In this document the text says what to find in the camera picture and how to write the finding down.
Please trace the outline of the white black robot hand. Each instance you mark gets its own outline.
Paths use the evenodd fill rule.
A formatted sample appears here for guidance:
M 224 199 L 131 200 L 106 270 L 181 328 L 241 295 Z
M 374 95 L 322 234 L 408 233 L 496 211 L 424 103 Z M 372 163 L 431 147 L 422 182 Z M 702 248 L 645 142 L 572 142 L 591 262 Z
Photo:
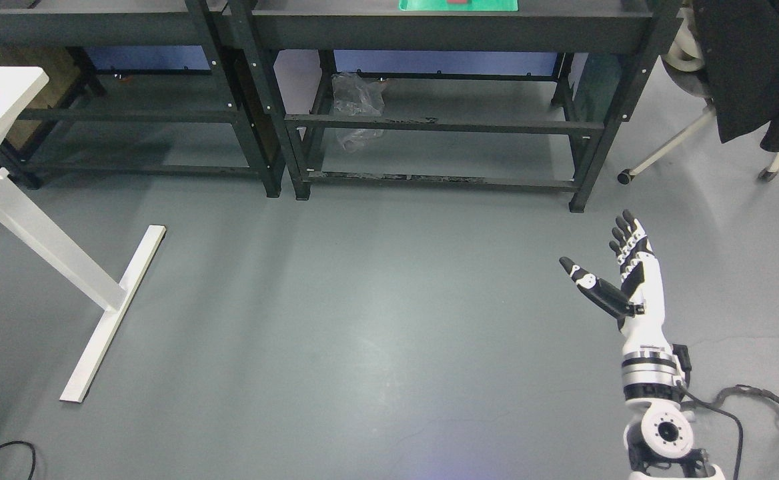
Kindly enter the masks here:
M 558 261 L 578 291 L 616 320 L 626 341 L 622 353 L 658 351 L 668 355 L 673 347 L 663 332 L 664 286 L 657 255 L 648 232 L 630 210 L 616 217 L 610 248 L 620 271 L 619 285 L 594 275 L 568 257 Z

